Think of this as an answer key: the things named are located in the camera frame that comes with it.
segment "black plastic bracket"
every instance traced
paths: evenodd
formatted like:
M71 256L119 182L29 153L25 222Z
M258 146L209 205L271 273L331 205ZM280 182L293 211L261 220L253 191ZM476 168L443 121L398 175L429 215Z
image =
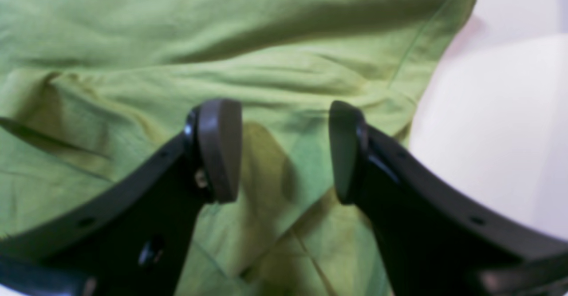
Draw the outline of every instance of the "black plastic bracket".
M29 296L174 294L201 207L237 199L241 148L239 102L194 108L121 183L0 241L0 284Z
M329 118L337 196L373 224L396 296L563 296L568 243L473 201L333 102Z

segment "green fabric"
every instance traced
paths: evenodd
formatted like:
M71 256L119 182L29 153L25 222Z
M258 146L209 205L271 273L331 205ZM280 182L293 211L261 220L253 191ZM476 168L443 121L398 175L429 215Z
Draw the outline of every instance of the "green fabric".
M104 192L229 97L239 199L201 212L177 294L386 295L367 219L332 189L327 110L406 143L474 2L0 0L0 236Z

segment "black plastic part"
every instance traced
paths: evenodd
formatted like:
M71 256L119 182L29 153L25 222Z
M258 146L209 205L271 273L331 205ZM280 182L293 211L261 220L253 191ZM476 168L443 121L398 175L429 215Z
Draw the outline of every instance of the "black plastic part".
M556 296L568 291L566 242L456 191L393 138L359 119L363 113L357 108L334 102L331 109L334 176L343 185L346 171L359 178L338 189L343 191L338 196L351 197L371 220L396 296ZM346 124L345 118L357 119ZM367 125L367 139L358 132L361 124ZM356 144L367 144L363 167L357 160L356 166L350 165L353 160L339 160L357 153L333 153L361 148L347 134L357 136Z
M54 221L0 241L0 268L20 268L2 274L0 284L30 296L71 287L81 294L70 296L172 295L201 207L219 200L218 193L225 202L236 199L240 110L231 100L205 102L188 115L183 132L124 181ZM208 170L219 166L225 169ZM199 171L227 181L200 186ZM232 174L223 176L227 171Z

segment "green cloth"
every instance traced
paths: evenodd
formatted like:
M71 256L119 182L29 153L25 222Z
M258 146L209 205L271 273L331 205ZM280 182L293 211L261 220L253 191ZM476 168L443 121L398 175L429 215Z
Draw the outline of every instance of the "green cloth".
M332 189L327 111L361 107L406 144L474 3L0 0L0 236L104 192L229 97L239 199L201 212L177 294L386 295L371 226Z

